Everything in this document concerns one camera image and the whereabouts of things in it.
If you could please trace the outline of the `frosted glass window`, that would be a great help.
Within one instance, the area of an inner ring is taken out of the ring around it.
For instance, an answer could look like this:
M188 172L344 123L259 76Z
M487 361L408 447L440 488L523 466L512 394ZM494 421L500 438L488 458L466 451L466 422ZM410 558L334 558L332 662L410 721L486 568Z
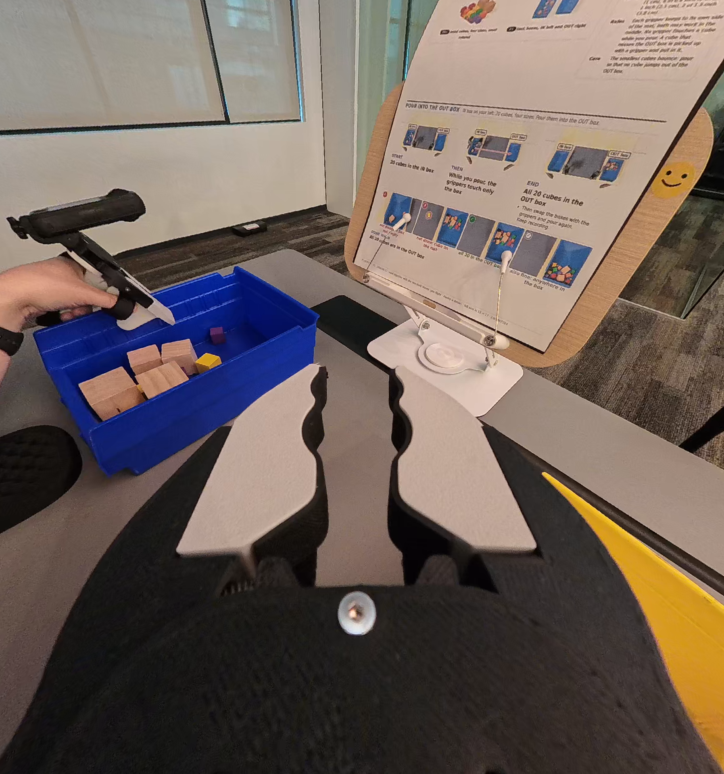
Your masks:
M303 119L294 2L0 1L0 135Z

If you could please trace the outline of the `person's left hand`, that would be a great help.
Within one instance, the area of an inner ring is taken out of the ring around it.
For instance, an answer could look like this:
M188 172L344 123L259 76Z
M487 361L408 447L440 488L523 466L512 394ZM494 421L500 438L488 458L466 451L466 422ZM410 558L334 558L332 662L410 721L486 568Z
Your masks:
M74 260L57 256L0 273L0 327L20 332L33 320L59 313L63 322L110 309L118 298L86 283Z

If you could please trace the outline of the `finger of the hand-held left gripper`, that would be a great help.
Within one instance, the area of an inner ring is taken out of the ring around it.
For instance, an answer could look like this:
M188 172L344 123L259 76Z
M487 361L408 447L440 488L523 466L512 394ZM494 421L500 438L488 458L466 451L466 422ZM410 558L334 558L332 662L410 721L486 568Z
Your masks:
M152 320L161 320L171 326L175 324L171 310L144 289L134 289L134 303L134 327Z

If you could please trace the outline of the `pile of wooden cubes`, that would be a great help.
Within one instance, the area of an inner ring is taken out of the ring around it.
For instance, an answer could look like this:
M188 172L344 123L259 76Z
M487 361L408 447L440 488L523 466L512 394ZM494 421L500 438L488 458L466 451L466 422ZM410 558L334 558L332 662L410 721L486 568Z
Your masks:
M77 387L96 417L106 421L222 363L219 354L201 353L189 338L153 343L127 351L125 365L79 382Z

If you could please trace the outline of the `blue plastic box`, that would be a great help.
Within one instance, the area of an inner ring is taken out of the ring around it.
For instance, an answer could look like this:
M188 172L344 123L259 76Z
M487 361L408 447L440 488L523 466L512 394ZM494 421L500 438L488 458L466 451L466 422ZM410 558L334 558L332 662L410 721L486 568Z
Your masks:
M44 367L79 434L107 475L134 474L234 420L249 405L314 361L319 315L235 267L157 291L175 318L121 329L103 312L34 334ZM79 385L127 365L127 352L189 339L221 365L101 421Z

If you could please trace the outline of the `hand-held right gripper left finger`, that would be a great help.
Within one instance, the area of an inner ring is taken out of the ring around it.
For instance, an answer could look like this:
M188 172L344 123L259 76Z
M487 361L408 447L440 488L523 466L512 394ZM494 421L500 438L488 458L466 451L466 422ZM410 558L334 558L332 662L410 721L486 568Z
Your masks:
M309 364L233 422L177 545L182 558L232 556L248 576L286 560L302 586L316 582L328 533L319 447L328 372Z

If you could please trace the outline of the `printed instruction sheet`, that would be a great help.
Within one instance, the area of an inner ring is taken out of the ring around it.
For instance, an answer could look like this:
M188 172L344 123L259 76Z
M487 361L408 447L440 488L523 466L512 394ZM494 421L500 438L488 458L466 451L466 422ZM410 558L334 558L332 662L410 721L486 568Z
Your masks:
M724 1L439 2L355 265L546 351L723 68Z

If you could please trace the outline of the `black textured pad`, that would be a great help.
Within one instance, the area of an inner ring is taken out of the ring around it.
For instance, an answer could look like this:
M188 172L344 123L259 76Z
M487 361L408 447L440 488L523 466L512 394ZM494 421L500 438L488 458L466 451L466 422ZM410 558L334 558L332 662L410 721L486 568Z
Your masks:
M75 440L59 427L28 427L0 437L0 534L56 502L82 466Z

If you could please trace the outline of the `yellow plastic box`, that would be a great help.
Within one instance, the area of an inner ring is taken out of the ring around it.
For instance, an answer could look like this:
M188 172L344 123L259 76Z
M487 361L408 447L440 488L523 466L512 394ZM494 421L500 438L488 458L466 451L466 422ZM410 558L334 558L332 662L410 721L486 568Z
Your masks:
M603 541L647 617L671 680L724 770L724 605L549 473Z

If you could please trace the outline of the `yellow smiley sticker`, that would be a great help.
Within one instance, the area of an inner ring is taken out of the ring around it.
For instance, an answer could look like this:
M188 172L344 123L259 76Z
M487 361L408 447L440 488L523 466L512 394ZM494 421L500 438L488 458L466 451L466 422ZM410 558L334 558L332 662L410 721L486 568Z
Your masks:
M688 194L696 180L696 168L691 162L668 162L651 181L649 190L659 199L677 198Z

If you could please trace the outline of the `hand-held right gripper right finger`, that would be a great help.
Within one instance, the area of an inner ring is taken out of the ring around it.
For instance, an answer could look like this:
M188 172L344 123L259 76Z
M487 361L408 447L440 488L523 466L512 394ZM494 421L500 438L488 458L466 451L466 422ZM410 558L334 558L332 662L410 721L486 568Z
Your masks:
M502 573L538 565L528 518L538 472L508 442L434 384L399 366L390 377L392 443L387 527L406 585L454 576L501 586Z

